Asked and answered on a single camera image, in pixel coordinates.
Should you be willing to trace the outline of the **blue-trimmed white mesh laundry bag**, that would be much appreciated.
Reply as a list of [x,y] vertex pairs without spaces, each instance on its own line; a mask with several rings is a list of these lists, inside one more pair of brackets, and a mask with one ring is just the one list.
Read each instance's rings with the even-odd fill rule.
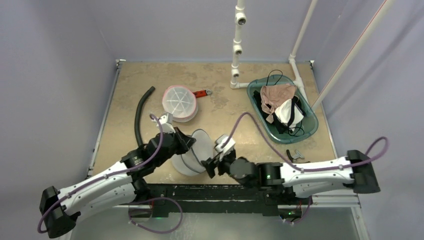
[[196,176],[202,174],[206,169],[202,161],[214,157],[214,143],[203,129],[196,129],[192,135],[196,142],[190,150],[181,155],[174,155],[170,160],[174,169],[185,176]]

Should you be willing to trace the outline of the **white bra with black straps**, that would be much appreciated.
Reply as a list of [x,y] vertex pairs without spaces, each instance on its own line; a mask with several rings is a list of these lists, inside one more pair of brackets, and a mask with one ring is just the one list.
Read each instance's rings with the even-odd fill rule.
[[273,123],[282,123],[283,134],[297,137],[298,134],[304,134],[303,119],[306,112],[303,109],[301,100],[294,96],[279,106],[272,114]]

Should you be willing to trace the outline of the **pink bra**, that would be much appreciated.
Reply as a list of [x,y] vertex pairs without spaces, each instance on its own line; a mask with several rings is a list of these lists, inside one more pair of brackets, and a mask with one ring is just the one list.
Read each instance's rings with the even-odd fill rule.
[[261,109],[266,114],[272,114],[287,100],[291,100],[297,87],[295,85],[276,84],[276,85],[264,85],[260,89],[261,98]]

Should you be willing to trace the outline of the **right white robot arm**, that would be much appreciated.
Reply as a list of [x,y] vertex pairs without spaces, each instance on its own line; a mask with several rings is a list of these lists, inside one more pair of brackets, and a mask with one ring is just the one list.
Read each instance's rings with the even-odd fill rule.
[[259,191],[279,191],[288,204],[312,195],[351,189],[355,194],[379,193],[372,159],[358,150],[346,156],[321,162],[265,162],[254,163],[237,157],[235,150],[201,161],[210,178],[226,174],[245,188]]

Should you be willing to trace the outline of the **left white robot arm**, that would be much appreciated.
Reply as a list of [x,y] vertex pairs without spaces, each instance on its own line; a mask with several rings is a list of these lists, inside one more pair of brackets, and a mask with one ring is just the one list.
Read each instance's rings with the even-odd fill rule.
[[117,205],[142,205],[162,200],[154,197],[145,181],[156,168],[173,156],[188,153],[196,139],[178,127],[159,133],[148,143],[124,155],[106,170],[69,187],[43,190],[37,232],[49,238],[61,237],[76,226],[78,220]]

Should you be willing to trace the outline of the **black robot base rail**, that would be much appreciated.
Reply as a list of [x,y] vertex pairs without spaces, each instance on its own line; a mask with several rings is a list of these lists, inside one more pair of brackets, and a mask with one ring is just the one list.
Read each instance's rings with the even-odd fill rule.
[[291,188],[260,191],[237,184],[143,184],[128,204],[130,210],[148,210],[154,218],[170,213],[260,214],[264,217],[299,218],[312,198],[297,198]]

